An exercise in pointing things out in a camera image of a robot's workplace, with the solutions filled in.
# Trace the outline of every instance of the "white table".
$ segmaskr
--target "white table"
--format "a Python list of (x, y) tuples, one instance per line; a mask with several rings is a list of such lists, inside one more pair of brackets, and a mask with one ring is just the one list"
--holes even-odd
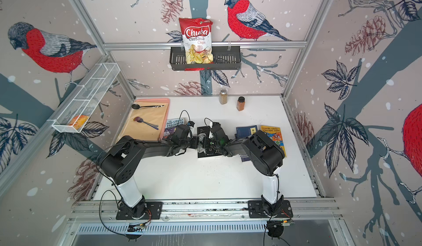
[[(286, 198), (316, 197), (280, 97), (246, 96), (243, 111), (236, 109), (237, 98), (228, 97), (227, 104), (221, 105), (218, 97), (171, 97), (167, 118), (178, 118), (187, 110), (195, 122), (194, 135), (198, 126), (205, 126), (204, 118), (210, 118), (221, 123), (230, 139), (240, 126), (280, 127), (287, 153), (280, 176), (281, 193)], [(185, 112), (182, 117), (187, 120)], [(251, 161), (242, 162), (239, 155), (198, 159), (197, 151), (188, 149), (180, 156), (149, 157), (141, 160), (134, 177), (147, 200), (260, 198), (262, 194), (261, 173)], [(120, 198), (111, 181), (103, 178), (94, 200), (100, 200), (106, 190)], [(114, 197), (107, 192), (103, 199)]]

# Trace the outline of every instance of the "brown spice jar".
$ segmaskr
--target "brown spice jar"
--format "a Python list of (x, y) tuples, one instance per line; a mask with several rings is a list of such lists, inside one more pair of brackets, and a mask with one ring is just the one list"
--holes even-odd
[(244, 108), (245, 108), (245, 98), (244, 97), (239, 97), (238, 98), (237, 109), (238, 109), (238, 111), (242, 111)]

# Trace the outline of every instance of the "book cover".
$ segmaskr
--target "book cover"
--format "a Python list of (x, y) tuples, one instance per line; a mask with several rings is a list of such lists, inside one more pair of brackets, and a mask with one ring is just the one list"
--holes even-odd
[(287, 157), (286, 148), (284, 147), (282, 132), (278, 127), (270, 127), (270, 126), (261, 126), (261, 131), (265, 132), (268, 137), (270, 137), (274, 143), (280, 146), (281, 149), (284, 151), (284, 156)]
[[(239, 139), (239, 138), (248, 137), (256, 133), (257, 130), (258, 130), (258, 126), (256, 125), (246, 126), (246, 127), (236, 127), (235, 138)], [(247, 154), (241, 154), (240, 159), (242, 160), (242, 162), (250, 161), (249, 156)]]
[(197, 135), (205, 133), (205, 146), (206, 149), (205, 152), (198, 153), (198, 158), (207, 158), (207, 157), (222, 157), (222, 154), (217, 153), (212, 148), (210, 148), (210, 138), (208, 135), (210, 134), (210, 127), (204, 126), (204, 127), (198, 127)]
[(174, 133), (174, 130), (176, 130), (177, 125), (184, 124), (184, 118), (173, 118), (169, 119), (166, 122), (166, 127), (164, 129), (164, 138), (169, 136), (170, 134)]

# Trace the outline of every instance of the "blue book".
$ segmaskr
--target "blue book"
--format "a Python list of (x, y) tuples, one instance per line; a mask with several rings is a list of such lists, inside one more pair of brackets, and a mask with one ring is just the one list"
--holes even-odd
[[(236, 139), (246, 138), (256, 133), (257, 130), (258, 130), (258, 127), (256, 125), (246, 126), (246, 127), (236, 127), (235, 138)], [(250, 161), (249, 156), (247, 156), (246, 154), (241, 154), (240, 158), (242, 159), (242, 162)]]

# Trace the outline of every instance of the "mesh basket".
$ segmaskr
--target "mesh basket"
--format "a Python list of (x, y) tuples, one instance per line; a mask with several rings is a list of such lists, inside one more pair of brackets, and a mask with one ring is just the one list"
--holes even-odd
[(104, 94), (120, 72), (116, 63), (96, 65), (96, 70), (85, 85), (62, 111), (53, 127), (60, 133), (80, 133)]

